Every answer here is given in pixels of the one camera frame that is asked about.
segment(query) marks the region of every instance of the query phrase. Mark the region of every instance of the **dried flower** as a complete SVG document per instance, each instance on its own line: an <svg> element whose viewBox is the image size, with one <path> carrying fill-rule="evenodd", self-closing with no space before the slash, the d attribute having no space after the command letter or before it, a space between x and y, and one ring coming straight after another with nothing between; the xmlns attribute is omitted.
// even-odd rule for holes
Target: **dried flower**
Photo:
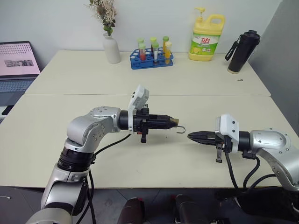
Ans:
<svg viewBox="0 0 299 224"><path fill-rule="evenodd" d="M115 27L116 10L113 6L114 0L89 0L89 7L95 11L94 16L104 25L104 30L110 36Z"/></svg>

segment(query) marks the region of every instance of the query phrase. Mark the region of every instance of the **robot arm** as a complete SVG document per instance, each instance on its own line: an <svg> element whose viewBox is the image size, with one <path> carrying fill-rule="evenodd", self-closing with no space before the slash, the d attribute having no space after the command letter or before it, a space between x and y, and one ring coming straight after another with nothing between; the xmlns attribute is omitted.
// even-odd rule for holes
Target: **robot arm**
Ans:
<svg viewBox="0 0 299 224"><path fill-rule="evenodd" d="M102 106L75 118L67 128L67 139L45 188L41 208L26 224L67 224L78 215L85 204L89 167L95 160L94 152L107 133L129 130L142 134L146 142L149 129L169 129L178 126L178 119L167 115L150 114L144 106L149 91L138 86L133 93L128 111Z"/></svg>
<svg viewBox="0 0 299 224"><path fill-rule="evenodd" d="M216 120L215 132L194 132L188 138L217 148L216 162L221 153L242 152L243 158L263 157L271 166L284 189L299 192L299 150L286 133L272 128L263 131L239 132L238 122L229 114Z"/></svg>

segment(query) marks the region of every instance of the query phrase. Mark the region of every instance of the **laptop keyboard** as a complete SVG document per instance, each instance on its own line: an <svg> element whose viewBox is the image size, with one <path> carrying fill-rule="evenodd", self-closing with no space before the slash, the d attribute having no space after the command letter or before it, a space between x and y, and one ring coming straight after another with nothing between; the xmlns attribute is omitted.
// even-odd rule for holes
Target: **laptop keyboard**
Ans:
<svg viewBox="0 0 299 224"><path fill-rule="evenodd" d="M0 92L23 92L32 82L33 80L0 82Z"/></svg>

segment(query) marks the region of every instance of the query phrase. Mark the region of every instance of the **white vase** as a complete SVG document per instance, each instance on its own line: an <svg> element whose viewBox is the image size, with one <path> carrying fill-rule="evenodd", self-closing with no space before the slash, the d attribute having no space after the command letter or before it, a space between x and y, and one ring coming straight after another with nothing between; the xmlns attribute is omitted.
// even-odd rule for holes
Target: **white vase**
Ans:
<svg viewBox="0 0 299 224"><path fill-rule="evenodd" d="M107 60L110 64L116 64L121 61L120 50L115 39L108 34L104 34L103 46Z"/></svg>

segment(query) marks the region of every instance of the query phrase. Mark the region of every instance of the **laptop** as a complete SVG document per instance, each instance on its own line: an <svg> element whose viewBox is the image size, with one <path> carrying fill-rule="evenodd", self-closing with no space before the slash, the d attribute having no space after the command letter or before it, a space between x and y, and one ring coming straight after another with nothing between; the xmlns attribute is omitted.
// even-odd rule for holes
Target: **laptop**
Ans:
<svg viewBox="0 0 299 224"><path fill-rule="evenodd" d="M39 74L29 41L0 43L0 106L15 105Z"/></svg>

